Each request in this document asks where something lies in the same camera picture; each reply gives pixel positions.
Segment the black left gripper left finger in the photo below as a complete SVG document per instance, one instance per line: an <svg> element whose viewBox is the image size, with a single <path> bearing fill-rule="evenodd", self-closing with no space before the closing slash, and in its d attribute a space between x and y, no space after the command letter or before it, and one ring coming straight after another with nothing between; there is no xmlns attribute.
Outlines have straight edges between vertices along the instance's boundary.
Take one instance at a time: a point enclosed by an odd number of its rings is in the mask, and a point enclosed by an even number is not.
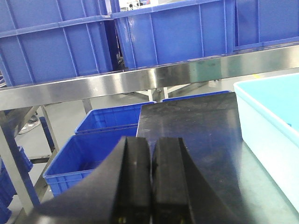
<svg viewBox="0 0 299 224"><path fill-rule="evenodd" d="M108 157L64 193L35 207L25 224L148 224L150 151L145 138L121 137Z"/></svg>

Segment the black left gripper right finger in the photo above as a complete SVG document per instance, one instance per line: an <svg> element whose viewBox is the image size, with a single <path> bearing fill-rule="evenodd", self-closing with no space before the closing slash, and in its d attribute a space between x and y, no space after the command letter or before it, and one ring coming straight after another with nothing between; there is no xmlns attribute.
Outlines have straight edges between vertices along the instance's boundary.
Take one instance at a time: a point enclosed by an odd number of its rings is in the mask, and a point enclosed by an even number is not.
<svg viewBox="0 0 299 224"><path fill-rule="evenodd" d="M192 161L182 138L160 138L152 157L155 224L234 224L236 216Z"/></svg>

